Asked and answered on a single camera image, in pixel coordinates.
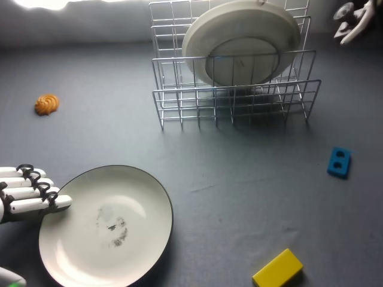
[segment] orange cookie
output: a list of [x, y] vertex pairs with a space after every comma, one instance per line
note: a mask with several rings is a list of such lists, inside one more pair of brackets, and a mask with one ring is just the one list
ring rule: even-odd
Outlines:
[[59, 98], [53, 94], [44, 94], [40, 96], [35, 104], [35, 111], [38, 115], [49, 115], [57, 111], [60, 105]]

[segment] dish rack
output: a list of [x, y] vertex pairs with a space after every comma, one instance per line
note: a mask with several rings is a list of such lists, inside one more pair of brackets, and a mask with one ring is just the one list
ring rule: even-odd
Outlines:
[[[161, 128], [165, 121], [179, 121], [181, 127], [185, 120], [229, 119], [235, 124], [240, 118], [249, 122], [257, 117], [279, 115], [286, 123], [289, 114], [301, 113], [309, 120], [321, 80], [310, 80], [315, 61], [315, 50], [305, 50], [309, 34], [310, 16], [307, 16], [309, 0], [269, 1], [281, 5], [291, 13], [300, 28], [301, 43], [293, 53], [294, 60], [279, 76], [268, 79], [264, 84], [249, 81], [244, 86], [220, 87], [214, 82], [214, 63], [222, 58], [234, 59], [241, 56], [224, 57], [183, 57], [182, 40], [187, 29], [204, 12], [230, 2], [230, 0], [177, 0], [152, 2], [151, 33], [156, 58], [152, 60], [157, 89], [153, 91]], [[256, 57], [280, 59], [281, 53], [248, 55], [249, 60]], [[210, 58], [212, 63], [213, 85], [198, 80], [187, 66]]]

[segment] white robotic hand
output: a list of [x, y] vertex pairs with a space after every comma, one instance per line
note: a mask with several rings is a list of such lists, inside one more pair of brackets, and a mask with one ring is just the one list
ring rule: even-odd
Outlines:
[[[45, 171], [30, 164], [0, 167], [0, 224], [8, 221], [42, 218], [45, 214], [70, 207], [70, 196], [59, 196], [60, 189], [46, 178]], [[19, 275], [0, 267], [0, 287], [24, 287]]]

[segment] blue block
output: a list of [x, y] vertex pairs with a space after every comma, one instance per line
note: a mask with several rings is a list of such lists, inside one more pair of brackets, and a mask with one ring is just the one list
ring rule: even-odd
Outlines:
[[338, 178], [347, 178], [351, 152], [344, 148], [333, 148], [327, 172]]

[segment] wire dish rack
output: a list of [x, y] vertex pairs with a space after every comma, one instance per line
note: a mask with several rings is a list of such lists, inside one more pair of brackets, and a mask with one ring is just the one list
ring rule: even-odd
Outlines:
[[[152, 60], [157, 89], [153, 91], [153, 100], [161, 128], [165, 121], [179, 121], [181, 127], [185, 120], [197, 120], [198, 126], [203, 119], [214, 119], [218, 125], [220, 119], [229, 119], [233, 124], [238, 118], [248, 118], [253, 122], [256, 117], [279, 115], [284, 122], [291, 113], [303, 114], [309, 120], [321, 80], [310, 80], [315, 61], [315, 50], [305, 50], [311, 18], [307, 16], [309, 0], [270, 1], [290, 12], [300, 28], [301, 43], [299, 50], [286, 53], [252, 54], [220, 57], [182, 57], [182, 40], [187, 29], [204, 12], [230, 2], [228, 0], [177, 0], [152, 2], [151, 32], [156, 58]], [[236, 58], [254, 62], [257, 57], [271, 57], [272, 62], [281, 57], [293, 55], [294, 60], [280, 75], [267, 79], [264, 84], [249, 83], [241, 86], [219, 86], [214, 81], [214, 65], [219, 61], [232, 61], [232, 77], [237, 70]], [[212, 70], [212, 85], [202, 82], [194, 74], [194, 64], [206, 61]]]

